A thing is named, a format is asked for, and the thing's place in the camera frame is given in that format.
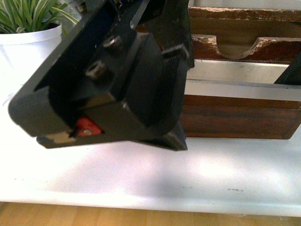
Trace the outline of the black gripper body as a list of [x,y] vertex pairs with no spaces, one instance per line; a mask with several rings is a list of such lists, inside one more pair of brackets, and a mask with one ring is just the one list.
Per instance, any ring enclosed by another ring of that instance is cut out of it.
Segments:
[[150,0],[88,0],[80,22],[8,105],[45,148],[133,141],[187,149],[180,123],[185,47],[141,24]]

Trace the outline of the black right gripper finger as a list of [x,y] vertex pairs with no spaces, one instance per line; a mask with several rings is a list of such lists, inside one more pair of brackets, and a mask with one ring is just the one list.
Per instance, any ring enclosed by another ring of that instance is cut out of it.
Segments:
[[296,59],[286,68],[279,76],[274,84],[301,84],[301,56]]

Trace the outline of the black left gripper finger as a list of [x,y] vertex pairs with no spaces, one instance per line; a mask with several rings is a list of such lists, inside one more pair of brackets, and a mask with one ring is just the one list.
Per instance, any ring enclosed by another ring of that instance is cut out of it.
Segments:
[[151,0],[141,24],[163,50],[183,45],[189,68],[194,67],[188,0]]

